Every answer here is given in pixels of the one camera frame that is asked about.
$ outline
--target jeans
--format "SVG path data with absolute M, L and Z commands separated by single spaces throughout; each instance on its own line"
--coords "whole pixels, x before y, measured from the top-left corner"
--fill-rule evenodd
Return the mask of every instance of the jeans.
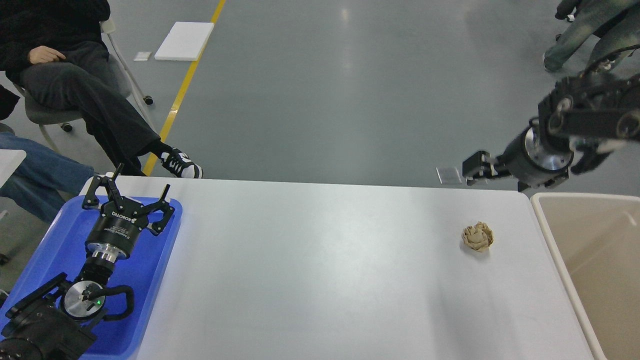
M 0 149 L 24 150 L 26 158 L 0 188 L 0 196 L 44 222 L 51 222 L 64 205 L 58 190 L 78 194 L 95 172 L 34 141 L 0 133 Z
M 554 46 L 545 52 L 545 66 L 559 70 L 582 43 L 600 26 L 625 9 L 627 16 L 598 41 L 589 58 L 589 64 L 612 51 L 640 42 L 640 0 L 590 0 L 575 17 L 575 21 L 560 36 Z M 626 57 L 630 52 L 620 55 Z
M 97 42 L 85 41 L 57 49 L 64 61 L 24 69 L 19 83 L 40 104 L 57 110 L 79 109 L 87 132 L 93 135 L 122 175 L 144 176 L 138 156 L 160 139 L 136 109 L 120 95 L 109 52 Z

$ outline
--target shoe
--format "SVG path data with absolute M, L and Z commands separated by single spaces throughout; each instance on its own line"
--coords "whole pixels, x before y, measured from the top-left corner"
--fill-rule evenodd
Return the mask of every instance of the shoe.
M 201 179 L 202 167 L 191 161 L 184 152 L 173 148 L 171 152 L 163 152 L 160 156 L 162 167 L 169 170 L 176 177 L 186 179 Z

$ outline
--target hand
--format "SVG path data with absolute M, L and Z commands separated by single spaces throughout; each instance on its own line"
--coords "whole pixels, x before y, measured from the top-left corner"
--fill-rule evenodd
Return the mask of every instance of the hand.
M 46 46 L 38 46 L 29 52 L 29 62 L 32 64 L 50 63 L 53 61 L 64 60 L 66 58 L 67 57 L 62 55 L 58 50 L 51 49 Z

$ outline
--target blue tray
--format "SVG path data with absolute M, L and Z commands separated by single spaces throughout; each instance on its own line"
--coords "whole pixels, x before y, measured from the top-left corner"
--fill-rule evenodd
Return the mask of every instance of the blue tray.
M 107 201 L 106 196 L 98 196 L 100 203 Z M 135 198 L 143 204 L 150 204 L 157 199 Z M 86 259 L 84 241 L 98 219 L 98 210 L 82 210 L 83 196 L 69 200 L 60 210 L 58 217 L 51 224 L 47 234 L 29 260 L 9 298 L 0 309 L 0 329 L 9 321 L 4 314 L 20 299 L 61 272 L 73 281 L 80 272 Z M 127 318 L 115 322 L 100 322 L 93 328 L 98 340 L 80 358 L 82 360 L 116 360 L 128 359 L 140 345 L 147 328 L 160 282 L 164 275 L 175 237 L 180 228 L 182 206 L 172 199 L 175 208 L 166 229 L 153 236 L 143 230 L 138 238 L 131 257 L 116 263 L 108 286 L 129 285 L 135 293 L 135 308 Z M 149 221 L 162 218 L 162 213 L 149 215 Z M 110 297 L 105 303 L 109 314 L 121 313 L 127 307 L 125 296 Z

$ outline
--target person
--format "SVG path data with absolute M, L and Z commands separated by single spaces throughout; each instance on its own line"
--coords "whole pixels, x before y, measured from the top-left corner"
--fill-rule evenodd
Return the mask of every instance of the person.
M 117 90 L 102 42 L 107 0 L 0 1 L 0 70 L 43 106 L 79 109 L 123 175 L 144 176 L 138 156 L 155 154 L 177 177 L 201 178 L 202 168 L 160 140 Z
M 559 71 L 592 34 L 600 40 L 591 52 L 589 64 L 615 50 L 640 43 L 640 0 L 564 0 L 557 7 L 556 18 L 564 19 L 576 7 L 574 22 L 544 54 L 547 71 Z M 607 70 L 618 66 L 629 54 L 627 51 L 618 55 Z
M 18 97 L 0 86 L 0 120 L 6 119 Z M 44 222 L 52 222 L 65 200 L 58 190 L 78 194 L 95 172 L 92 167 L 66 158 L 34 141 L 15 136 L 10 127 L 0 124 L 0 149 L 24 150 L 27 156 L 0 187 L 0 196 L 15 201 L 21 208 Z

